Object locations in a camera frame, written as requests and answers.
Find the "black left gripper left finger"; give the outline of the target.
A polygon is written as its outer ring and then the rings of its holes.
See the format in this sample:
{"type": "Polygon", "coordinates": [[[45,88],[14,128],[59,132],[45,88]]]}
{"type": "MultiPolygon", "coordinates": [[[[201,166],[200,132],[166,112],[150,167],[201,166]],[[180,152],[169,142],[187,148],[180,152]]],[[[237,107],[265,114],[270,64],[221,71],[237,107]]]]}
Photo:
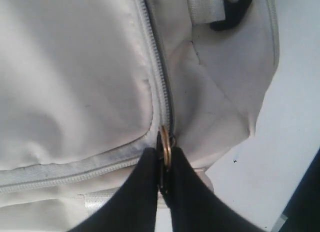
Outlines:
{"type": "Polygon", "coordinates": [[[159,158],[146,148],[112,198],[71,232],[153,232],[158,203],[159,158]]]}

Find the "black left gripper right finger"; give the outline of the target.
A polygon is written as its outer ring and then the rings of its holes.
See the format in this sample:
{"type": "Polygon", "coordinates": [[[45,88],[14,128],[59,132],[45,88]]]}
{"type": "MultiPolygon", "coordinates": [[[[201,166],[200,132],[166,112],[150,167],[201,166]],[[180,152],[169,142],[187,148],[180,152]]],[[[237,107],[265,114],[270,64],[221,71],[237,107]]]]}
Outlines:
{"type": "Polygon", "coordinates": [[[253,225],[203,183],[183,150],[171,149],[171,221],[174,232],[251,232],[253,225]]]}

